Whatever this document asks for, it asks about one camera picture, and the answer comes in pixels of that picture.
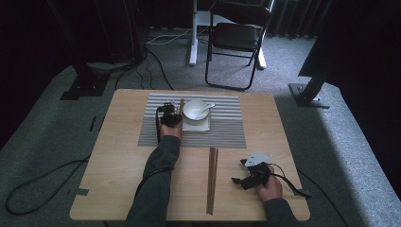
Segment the person's right hand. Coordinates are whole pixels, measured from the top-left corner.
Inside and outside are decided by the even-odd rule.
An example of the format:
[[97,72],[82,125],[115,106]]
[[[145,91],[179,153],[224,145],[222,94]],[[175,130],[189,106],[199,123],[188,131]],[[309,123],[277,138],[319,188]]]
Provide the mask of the person's right hand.
[[[271,165],[268,165],[268,167],[270,169],[270,172],[274,173],[274,168]],[[283,187],[276,177],[270,175],[266,186],[259,185],[257,193],[259,194],[262,202],[277,198],[283,198]]]

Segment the black device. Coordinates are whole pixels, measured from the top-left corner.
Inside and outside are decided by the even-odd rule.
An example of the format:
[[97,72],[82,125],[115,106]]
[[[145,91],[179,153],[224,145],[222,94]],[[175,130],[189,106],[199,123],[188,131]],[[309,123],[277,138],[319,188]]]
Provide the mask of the black device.
[[[242,165],[245,165],[247,160],[241,159],[240,162]],[[289,188],[292,189],[292,191],[294,192],[295,195],[299,195],[299,196],[305,197],[307,199],[312,197],[312,195],[307,190],[295,188],[294,184],[292,184],[292,182],[290,182],[285,176],[281,176],[281,175],[270,172],[268,164],[266,164],[265,162],[262,162],[255,166],[247,166],[247,168],[250,171],[251,176],[244,178],[242,180],[240,180],[238,178],[231,178],[234,183],[240,184],[244,190],[248,190],[248,189],[256,187],[260,184],[266,185],[266,183],[268,183],[269,176],[272,175],[272,176],[283,179],[288,184]]]
[[[242,165],[245,165],[246,162],[246,159],[241,159]],[[242,180],[232,178],[234,183],[241,184],[244,190],[248,190],[260,184],[266,185],[270,176],[270,169],[266,163],[262,162],[256,166],[248,166],[247,168],[250,171],[251,176]]]
[[156,110],[156,131],[157,131],[157,142],[160,142],[160,127],[162,125],[167,125],[170,128],[174,128],[180,121],[182,121],[180,114],[176,114],[176,108],[171,102],[166,102],[163,106],[158,107]]

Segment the wooden table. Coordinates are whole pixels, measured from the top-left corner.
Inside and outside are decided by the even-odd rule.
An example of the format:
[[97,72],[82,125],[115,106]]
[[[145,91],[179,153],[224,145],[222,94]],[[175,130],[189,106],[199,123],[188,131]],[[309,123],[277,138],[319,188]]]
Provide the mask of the wooden table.
[[[117,90],[85,170],[70,216],[85,220],[123,220],[154,147],[138,147],[149,93],[238,96],[247,148],[218,148],[218,172],[213,216],[206,214],[209,148],[183,148],[172,173],[167,220],[266,220],[255,189],[242,190],[232,177],[248,177],[239,160],[250,153],[269,153],[270,163],[284,169],[302,188],[280,115],[272,95],[183,91]],[[310,217],[304,198],[282,182],[286,199],[299,220]]]

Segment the hand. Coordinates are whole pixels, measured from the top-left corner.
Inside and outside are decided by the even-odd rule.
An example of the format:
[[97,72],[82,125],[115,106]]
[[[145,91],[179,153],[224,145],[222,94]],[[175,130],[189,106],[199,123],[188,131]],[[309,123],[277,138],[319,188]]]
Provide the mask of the hand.
[[[268,165],[268,167],[270,169],[270,172],[274,173],[274,168],[271,165]],[[262,202],[277,198],[283,198],[283,187],[276,177],[270,175],[266,186],[259,185],[257,193],[259,194]]]
[[160,128],[160,138],[163,138],[165,135],[173,135],[178,137],[181,140],[181,131],[183,129],[183,122],[180,121],[174,128],[170,128],[167,125],[162,125]]

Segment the white bowl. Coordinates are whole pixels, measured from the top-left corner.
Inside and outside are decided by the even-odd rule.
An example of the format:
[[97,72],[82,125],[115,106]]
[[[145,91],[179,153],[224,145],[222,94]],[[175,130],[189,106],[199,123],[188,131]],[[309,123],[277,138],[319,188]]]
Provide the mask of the white bowl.
[[190,100],[183,105],[183,115],[185,116],[187,122],[191,125],[199,125],[201,121],[206,118],[209,114],[210,110],[207,109],[204,112],[200,113],[196,118],[193,117],[193,112],[198,112],[204,109],[207,106],[207,103],[201,100]]

